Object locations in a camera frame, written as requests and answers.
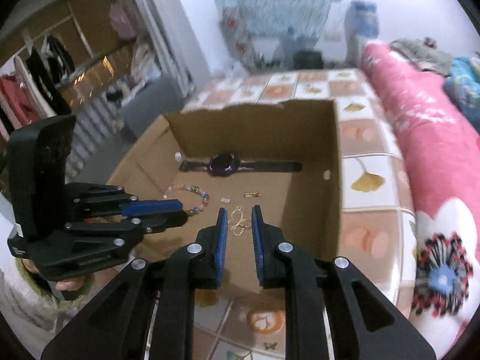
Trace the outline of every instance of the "floral blanket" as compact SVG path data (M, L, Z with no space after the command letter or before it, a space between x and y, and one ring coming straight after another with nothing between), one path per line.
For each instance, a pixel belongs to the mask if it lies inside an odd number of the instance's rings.
M417 215L417 280L410 321L441 358L480 303L480 138L443 92L385 44L362 68L395 129Z

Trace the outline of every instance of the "metal bolt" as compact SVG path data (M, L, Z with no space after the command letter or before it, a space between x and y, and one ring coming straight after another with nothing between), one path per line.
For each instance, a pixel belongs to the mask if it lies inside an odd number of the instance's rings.
M145 265L146 265L146 262L144 259L134 259L131 262L131 267L136 270L145 268Z
M290 253L293 250L293 245L289 244L288 242L282 242L280 245L278 245L278 248L284 253Z
M335 265L338 268L346 268L349 265L349 260L347 260L345 257L337 257L335 259Z
M202 245L200 244L190 244L187 250L192 254L197 254L202 251Z

